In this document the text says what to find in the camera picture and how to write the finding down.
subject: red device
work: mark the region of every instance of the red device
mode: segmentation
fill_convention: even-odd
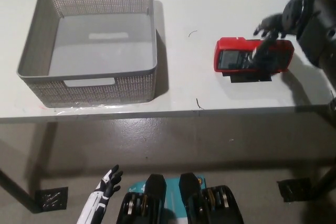
[[[215,49],[214,69],[222,72],[223,75],[234,75],[240,73],[253,73],[261,71],[251,59],[255,50],[262,40],[246,40],[241,37],[221,38],[217,41]],[[294,53],[293,44],[289,40],[277,40],[272,45],[265,59],[269,59],[272,64],[270,73],[280,73],[286,71]]]

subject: gray basket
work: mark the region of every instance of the gray basket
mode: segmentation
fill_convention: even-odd
[[[50,108],[146,102],[154,0],[38,0],[18,75]]]

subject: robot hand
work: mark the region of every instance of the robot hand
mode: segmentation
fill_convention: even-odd
[[[122,171],[117,172],[118,169],[119,165],[116,165],[109,170],[90,194],[77,224],[100,224],[102,222],[109,199],[120,189],[120,186],[116,185],[121,181]]]

